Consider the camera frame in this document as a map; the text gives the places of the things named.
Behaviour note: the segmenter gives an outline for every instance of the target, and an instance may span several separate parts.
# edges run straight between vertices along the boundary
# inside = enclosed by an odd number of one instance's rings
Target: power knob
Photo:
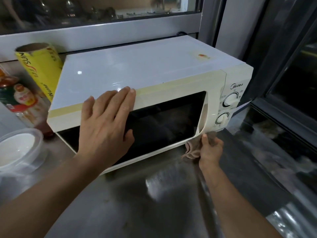
[[[227,120],[229,119],[229,113],[223,113],[222,115],[220,115],[217,119],[216,119],[216,124],[225,124],[227,122]]]
[[[229,94],[223,101],[222,106],[223,107],[229,107],[230,105],[238,104],[239,102],[239,93],[233,92]]]

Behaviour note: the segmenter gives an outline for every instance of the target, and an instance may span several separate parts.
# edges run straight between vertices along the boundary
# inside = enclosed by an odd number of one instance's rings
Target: microwave
[[[82,103],[107,90],[136,90],[126,129],[135,142],[103,173],[226,127],[253,68],[190,36],[68,55],[48,124],[76,153]]]

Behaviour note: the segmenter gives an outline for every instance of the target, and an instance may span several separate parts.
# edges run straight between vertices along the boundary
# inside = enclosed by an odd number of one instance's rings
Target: cloth
[[[216,135],[217,135],[217,133],[214,131],[207,133],[209,144],[211,146],[215,145],[214,139],[215,139]],[[186,146],[187,151],[184,155],[182,155],[182,158],[187,157],[189,159],[196,159],[196,158],[200,157],[200,149],[203,146],[203,144],[201,143],[201,136],[202,135],[199,135],[199,136],[186,142],[185,146]]]

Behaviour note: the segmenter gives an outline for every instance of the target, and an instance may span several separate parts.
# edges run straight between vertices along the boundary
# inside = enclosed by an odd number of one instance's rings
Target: microwave top surface
[[[108,90],[145,88],[243,63],[190,36],[68,55],[50,110]]]

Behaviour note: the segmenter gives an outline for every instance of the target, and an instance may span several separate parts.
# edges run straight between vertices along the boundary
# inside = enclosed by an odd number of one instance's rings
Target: midea logo
[[[240,87],[242,85],[243,85],[243,83],[242,84],[235,84],[234,83],[234,84],[231,85],[230,89],[234,89],[234,88]]]

